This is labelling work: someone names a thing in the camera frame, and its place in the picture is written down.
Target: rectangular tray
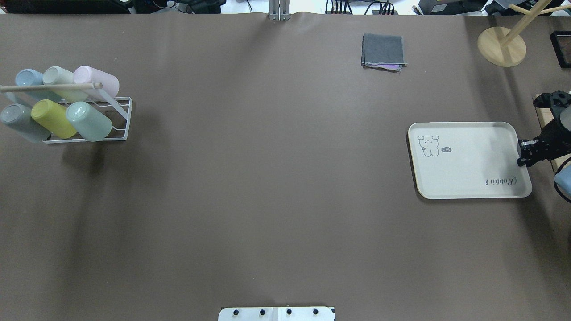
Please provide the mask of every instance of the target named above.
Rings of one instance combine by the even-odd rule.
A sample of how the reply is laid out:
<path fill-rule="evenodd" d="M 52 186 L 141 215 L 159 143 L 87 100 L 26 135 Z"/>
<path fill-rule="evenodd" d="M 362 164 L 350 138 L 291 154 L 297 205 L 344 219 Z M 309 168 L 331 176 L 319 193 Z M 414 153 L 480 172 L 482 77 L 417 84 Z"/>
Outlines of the rectangular tray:
<path fill-rule="evenodd" d="M 416 186 L 428 199 L 514 198 L 532 192 L 505 122 L 415 123 L 408 141 Z"/>

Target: white label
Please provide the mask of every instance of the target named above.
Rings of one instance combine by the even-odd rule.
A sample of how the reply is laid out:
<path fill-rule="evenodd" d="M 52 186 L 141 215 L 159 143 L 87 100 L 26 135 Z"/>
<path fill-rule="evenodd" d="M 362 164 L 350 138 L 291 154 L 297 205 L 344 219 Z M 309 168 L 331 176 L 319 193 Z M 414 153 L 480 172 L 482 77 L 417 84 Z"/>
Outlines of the white label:
<path fill-rule="evenodd" d="M 430 11 L 430 13 L 435 13 L 435 12 L 439 12 L 439 11 L 444 11 L 444 9 L 446 9 L 446 6 L 447 6 L 447 5 L 448 5 L 448 4 L 445 3 L 445 4 L 443 4 L 443 5 L 434 6 L 434 7 L 432 7 L 432 11 Z"/>

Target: table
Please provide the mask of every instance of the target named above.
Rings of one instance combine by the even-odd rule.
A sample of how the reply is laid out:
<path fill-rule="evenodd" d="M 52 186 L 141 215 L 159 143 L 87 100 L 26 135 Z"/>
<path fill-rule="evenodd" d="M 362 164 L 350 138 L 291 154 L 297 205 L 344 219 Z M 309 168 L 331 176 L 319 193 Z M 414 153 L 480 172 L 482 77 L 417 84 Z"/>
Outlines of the table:
<path fill-rule="evenodd" d="M 516 21 L 0 16 L 1 84 L 90 65 L 136 101 L 126 142 L 33 145 L 0 127 L 0 319 L 287 304 L 338 320 L 569 319 L 570 206 L 549 162 L 527 198 L 439 201 L 409 162 L 415 122 L 539 133 L 532 96 L 570 87 L 549 34 L 571 21 L 538 18 L 521 65 L 490 64 L 478 34 Z M 409 65 L 362 68 L 363 33 L 402 35 Z"/>

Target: gray cloth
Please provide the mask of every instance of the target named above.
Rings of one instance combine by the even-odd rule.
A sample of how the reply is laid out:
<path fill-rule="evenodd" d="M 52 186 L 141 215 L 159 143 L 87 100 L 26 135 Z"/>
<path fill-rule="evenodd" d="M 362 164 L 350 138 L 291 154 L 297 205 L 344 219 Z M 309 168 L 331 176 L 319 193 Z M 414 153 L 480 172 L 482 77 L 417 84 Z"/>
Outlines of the gray cloth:
<path fill-rule="evenodd" d="M 398 35 L 363 35 L 361 64 L 368 67 L 405 64 L 403 38 Z"/>

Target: wooden dowel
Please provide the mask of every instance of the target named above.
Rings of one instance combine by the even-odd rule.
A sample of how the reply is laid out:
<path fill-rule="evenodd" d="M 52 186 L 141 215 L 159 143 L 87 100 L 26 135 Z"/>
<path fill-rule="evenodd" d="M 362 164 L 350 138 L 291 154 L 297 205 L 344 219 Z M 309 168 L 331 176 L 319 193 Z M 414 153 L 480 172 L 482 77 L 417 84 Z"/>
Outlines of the wooden dowel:
<path fill-rule="evenodd" d="M 70 83 L 65 85 L 37 85 L 37 86 L 0 86 L 0 93 L 18 93 L 22 91 L 38 90 L 81 90 L 81 89 L 101 89 L 103 84 L 94 83 Z"/>
<path fill-rule="evenodd" d="M 514 11 L 517 11 L 517 12 L 519 12 L 519 13 L 523 13 L 523 14 L 530 14 L 530 13 L 531 13 L 531 11 L 525 10 L 525 9 L 523 9 L 522 7 L 518 7 L 518 6 L 514 5 L 514 4 L 510 4 L 510 5 L 509 5 L 509 8 L 512 9 L 512 10 L 514 10 Z M 555 8 L 551 8 L 551 9 L 541 10 L 541 12 L 539 12 L 539 14 L 552 13 L 552 12 L 555 12 L 555 11 L 565 10 L 565 9 L 571 9 L 571 5 L 565 5 L 565 6 L 555 7 Z"/>
<path fill-rule="evenodd" d="M 539 13 L 547 7 L 547 5 L 551 2 L 551 0 L 539 0 L 536 5 L 529 11 L 529 14 L 525 15 L 521 18 L 517 24 L 508 32 L 505 37 L 500 40 L 500 46 L 504 47 L 505 45 L 509 44 L 516 36 L 518 36 L 523 29 L 525 29 L 531 21 L 535 19 L 539 15 Z"/>

